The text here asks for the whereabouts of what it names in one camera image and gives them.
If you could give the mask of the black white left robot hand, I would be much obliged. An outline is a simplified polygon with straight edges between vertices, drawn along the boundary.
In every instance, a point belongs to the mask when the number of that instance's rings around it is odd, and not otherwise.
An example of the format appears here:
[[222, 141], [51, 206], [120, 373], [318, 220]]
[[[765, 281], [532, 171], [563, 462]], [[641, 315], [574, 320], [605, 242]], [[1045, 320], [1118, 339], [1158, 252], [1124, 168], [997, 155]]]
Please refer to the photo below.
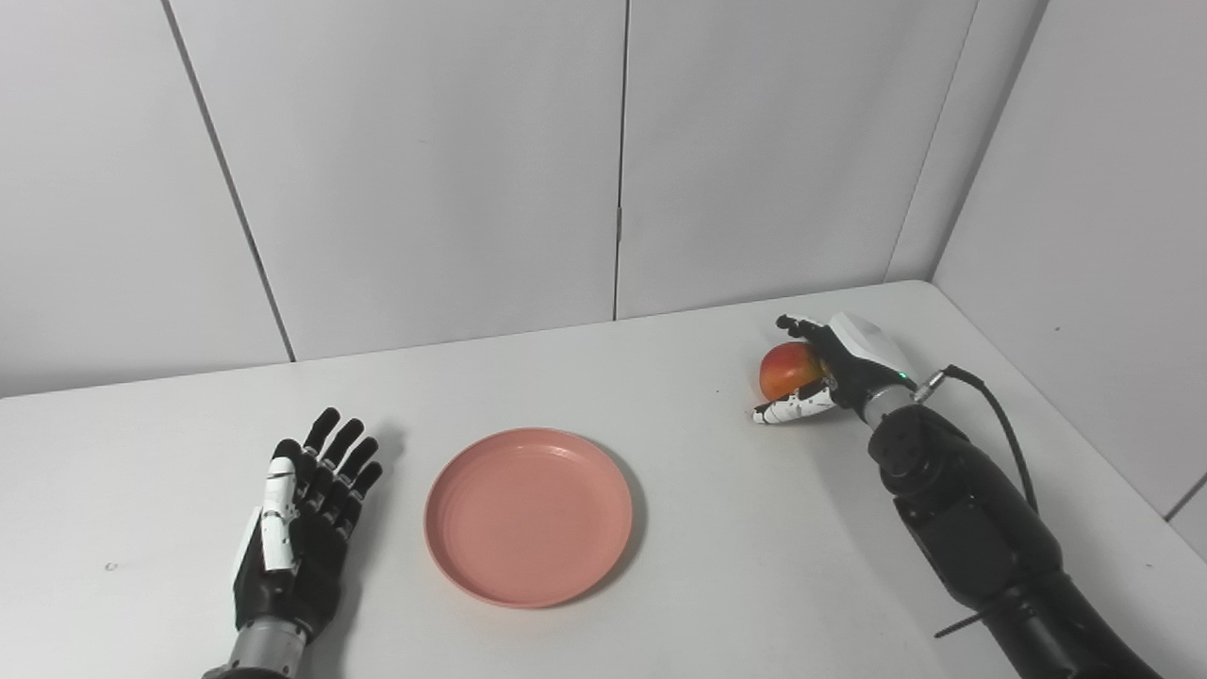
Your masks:
[[343, 598], [343, 572], [367, 494], [383, 476], [379, 443], [357, 418], [320, 412], [305, 441], [276, 443], [234, 576], [237, 630], [273, 617], [307, 640]]

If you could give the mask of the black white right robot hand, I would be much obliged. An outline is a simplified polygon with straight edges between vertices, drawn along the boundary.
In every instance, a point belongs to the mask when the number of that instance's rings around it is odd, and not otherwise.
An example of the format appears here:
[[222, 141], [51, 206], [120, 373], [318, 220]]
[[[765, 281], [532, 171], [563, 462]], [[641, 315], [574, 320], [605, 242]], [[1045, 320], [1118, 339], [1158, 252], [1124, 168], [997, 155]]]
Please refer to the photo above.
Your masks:
[[820, 379], [756, 406], [752, 421], [758, 425], [794, 422], [841, 408], [875, 429], [890, 412], [912, 405], [919, 384], [900, 347], [875, 323], [840, 312], [827, 323], [781, 315], [776, 324], [811, 349]]

